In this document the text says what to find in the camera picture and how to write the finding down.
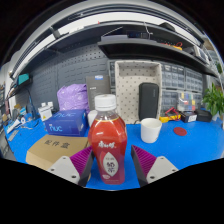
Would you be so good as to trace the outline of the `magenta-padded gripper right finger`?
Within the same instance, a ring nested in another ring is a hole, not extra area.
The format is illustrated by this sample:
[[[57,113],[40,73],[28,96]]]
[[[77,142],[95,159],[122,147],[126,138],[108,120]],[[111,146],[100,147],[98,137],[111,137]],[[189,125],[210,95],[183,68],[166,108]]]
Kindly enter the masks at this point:
[[[141,187],[177,171],[177,168],[166,157],[156,157],[135,145],[131,146],[131,156]]]

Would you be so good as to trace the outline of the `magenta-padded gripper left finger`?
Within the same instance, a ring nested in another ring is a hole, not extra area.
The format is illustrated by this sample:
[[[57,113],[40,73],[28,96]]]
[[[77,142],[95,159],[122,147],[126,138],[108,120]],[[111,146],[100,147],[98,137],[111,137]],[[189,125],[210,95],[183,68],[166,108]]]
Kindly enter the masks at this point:
[[[91,176],[93,160],[94,154],[92,147],[89,146],[71,157],[62,156],[48,169],[48,172],[85,187]]]

